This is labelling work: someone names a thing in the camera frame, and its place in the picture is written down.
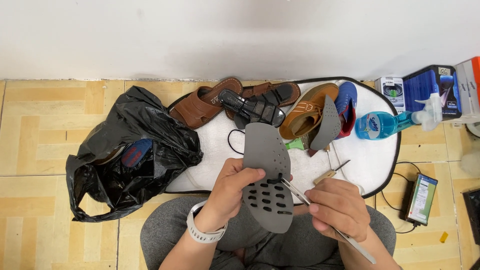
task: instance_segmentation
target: green brush handle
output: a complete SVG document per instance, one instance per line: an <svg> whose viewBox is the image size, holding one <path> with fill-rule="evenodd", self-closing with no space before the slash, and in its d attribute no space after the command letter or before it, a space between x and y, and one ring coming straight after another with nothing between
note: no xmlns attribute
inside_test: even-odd
<svg viewBox="0 0 480 270"><path fill-rule="evenodd" d="M291 148L298 148L300 150L305 150L303 148L303 142L301 142L301 138L296 138L295 140L289 143L286 143L285 146L287 147L287 150Z"/></svg>

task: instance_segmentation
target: white spray nozzle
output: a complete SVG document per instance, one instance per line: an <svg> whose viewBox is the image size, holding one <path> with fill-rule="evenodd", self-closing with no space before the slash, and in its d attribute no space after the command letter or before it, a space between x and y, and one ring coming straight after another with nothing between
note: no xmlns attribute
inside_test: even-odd
<svg viewBox="0 0 480 270"><path fill-rule="evenodd" d="M427 100L416 100L418 103L425 104L421 111L412 113L412 121L420 124L423 131L434 130L442 121L442 100L438 93L430 94Z"/></svg>

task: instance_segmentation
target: phone screen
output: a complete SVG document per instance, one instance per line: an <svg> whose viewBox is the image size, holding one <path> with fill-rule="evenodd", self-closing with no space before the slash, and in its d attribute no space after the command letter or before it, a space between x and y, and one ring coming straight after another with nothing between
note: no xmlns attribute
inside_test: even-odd
<svg viewBox="0 0 480 270"><path fill-rule="evenodd" d="M406 218L427 225L438 180L419 173Z"/></svg>

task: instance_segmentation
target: gray toe insole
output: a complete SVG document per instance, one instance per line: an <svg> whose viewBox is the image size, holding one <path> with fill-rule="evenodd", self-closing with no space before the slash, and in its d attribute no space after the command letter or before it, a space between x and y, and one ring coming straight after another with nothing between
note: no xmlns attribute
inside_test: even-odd
<svg viewBox="0 0 480 270"><path fill-rule="evenodd" d="M335 140L338 134L340 134L341 129L340 118L338 117L335 103L328 95L325 96L325 106L322 115L322 122L320 123L317 136L315 136L310 144L310 149L317 151L327 147Z"/></svg>
<svg viewBox="0 0 480 270"><path fill-rule="evenodd" d="M290 190L279 180L279 173L290 180L290 157L277 129L265 123L245 128L244 168L261 168L265 177L243 189L243 201L262 227L285 233L293 218Z"/></svg>

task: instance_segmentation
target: blue dish soap bottle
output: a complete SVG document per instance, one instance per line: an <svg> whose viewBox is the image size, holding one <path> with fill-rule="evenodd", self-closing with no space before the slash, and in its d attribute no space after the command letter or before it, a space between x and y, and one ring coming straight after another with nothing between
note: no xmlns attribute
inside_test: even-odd
<svg viewBox="0 0 480 270"><path fill-rule="evenodd" d="M420 111L405 111L393 116L384 111L367 113L355 122L355 133L360 139L381 140L413 125L421 124L424 131L431 131L442 121L442 102L438 93L430 94L428 100L416 100L424 103Z"/></svg>

